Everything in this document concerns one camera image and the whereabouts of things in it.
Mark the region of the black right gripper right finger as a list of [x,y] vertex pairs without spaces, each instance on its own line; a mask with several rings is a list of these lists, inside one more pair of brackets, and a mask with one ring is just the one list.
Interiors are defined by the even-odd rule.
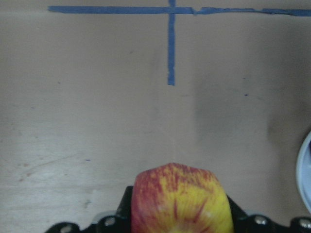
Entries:
[[310,217],[295,217],[289,226],[284,226],[264,215],[248,215],[232,198],[227,197],[235,233],[311,233]]

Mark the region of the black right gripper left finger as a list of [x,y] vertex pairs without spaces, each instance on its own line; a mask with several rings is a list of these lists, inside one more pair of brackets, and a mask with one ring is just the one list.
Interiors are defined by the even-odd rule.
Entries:
[[81,229],[73,222],[60,222],[49,227],[47,233],[129,233],[131,231],[131,199],[133,186],[128,186],[117,210],[112,214],[99,213],[91,224]]

